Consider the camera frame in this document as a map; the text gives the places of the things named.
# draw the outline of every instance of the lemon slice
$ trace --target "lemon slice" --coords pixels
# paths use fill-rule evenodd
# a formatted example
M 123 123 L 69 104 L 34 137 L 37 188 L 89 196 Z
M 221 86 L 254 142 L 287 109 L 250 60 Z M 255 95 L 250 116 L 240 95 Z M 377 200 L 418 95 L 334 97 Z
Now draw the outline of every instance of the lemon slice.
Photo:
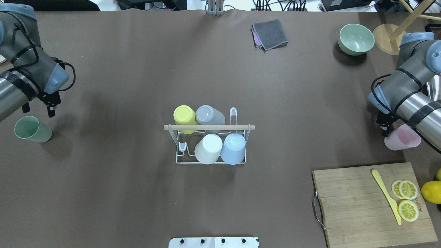
M 400 193 L 400 183 L 401 180 L 396 180 L 392 183 L 392 193 L 394 196 L 396 196 L 398 199 L 404 199 L 404 197 Z
M 403 180 L 398 184 L 398 190 L 402 197 L 407 200 L 413 200 L 418 194 L 418 189 L 411 181 Z
M 414 222 L 418 218 L 418 207 L 410 200 L 402 200 L 398 205 L 398 214 L 403 220 Z

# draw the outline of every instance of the knife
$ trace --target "knife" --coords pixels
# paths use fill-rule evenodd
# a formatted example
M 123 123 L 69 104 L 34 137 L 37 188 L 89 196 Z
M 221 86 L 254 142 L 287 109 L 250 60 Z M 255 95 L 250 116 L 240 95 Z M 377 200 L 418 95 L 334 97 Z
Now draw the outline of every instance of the knife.
M 372 173 L 372 176 L 374 177 L 374 179 L 377 181 L 378 186 L 380 186 L 381 191 L 383 191 L 383 194 L 386 196 L 386 199 L 390 205 L 390 207 L 392 208 L 393 214 L 395 215 L 395 219 L 396 222 L 401 225 L 401 217 L 398 214 L 398 205 L 396 203 L 396 201 L 394 199 L 392 199 L 389 195 L 389 193 L 387 192 L 386 186 L 383 182 L 383 179 L 380 176 L 380 173 L 378 173 L 378 171 L 376 169 L 372 169 L 370 171 Z

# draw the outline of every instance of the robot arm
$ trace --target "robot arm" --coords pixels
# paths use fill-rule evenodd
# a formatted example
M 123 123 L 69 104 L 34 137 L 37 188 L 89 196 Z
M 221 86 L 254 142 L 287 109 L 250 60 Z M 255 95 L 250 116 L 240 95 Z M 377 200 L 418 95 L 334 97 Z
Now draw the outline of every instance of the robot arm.
M 369 100 L 381 111 L 379 116 L 399 117 L 441 150 L 441 104 L 421 93 L 422 86 L 441 73 L 441 41 L 430 32 L 406 34 L 398 60 L 397 70 L 373 90 Z
M 0 121 L 38 97 L 49 117 L 61 103 L 58 89 L 69 75 L 40 44 L 35 11 L 22 4 L 0 4 L 0 54 L 14 67 L 0 74 Z

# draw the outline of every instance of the pink cup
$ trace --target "pink cup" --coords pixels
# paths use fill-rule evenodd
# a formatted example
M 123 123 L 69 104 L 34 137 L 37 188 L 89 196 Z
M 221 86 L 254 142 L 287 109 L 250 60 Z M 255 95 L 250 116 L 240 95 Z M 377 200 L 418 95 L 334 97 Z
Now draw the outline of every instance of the pink cup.
M 403 150 L 416 147 L 421 143 L 421 137 L 409 126 L 403 124 L 385 138 L 385 145 L 391 150 Z

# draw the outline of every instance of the wooden cutting board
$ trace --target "wooden cutting board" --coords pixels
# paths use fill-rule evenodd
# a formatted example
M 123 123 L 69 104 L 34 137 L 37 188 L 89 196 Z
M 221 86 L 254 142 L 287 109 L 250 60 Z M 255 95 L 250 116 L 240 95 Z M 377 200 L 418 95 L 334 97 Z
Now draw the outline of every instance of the wooden cutting board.
M 418 219 L 398 225 L 371 169 L 378 170 L 397 203 L 401 200 L 392 194 L 392 182 L 409 180 L 418 186 L 410 163 L 312 172 L 328 247 L 374 248 L 438 241 L 421 193 L 413 200 L 419 207 Z

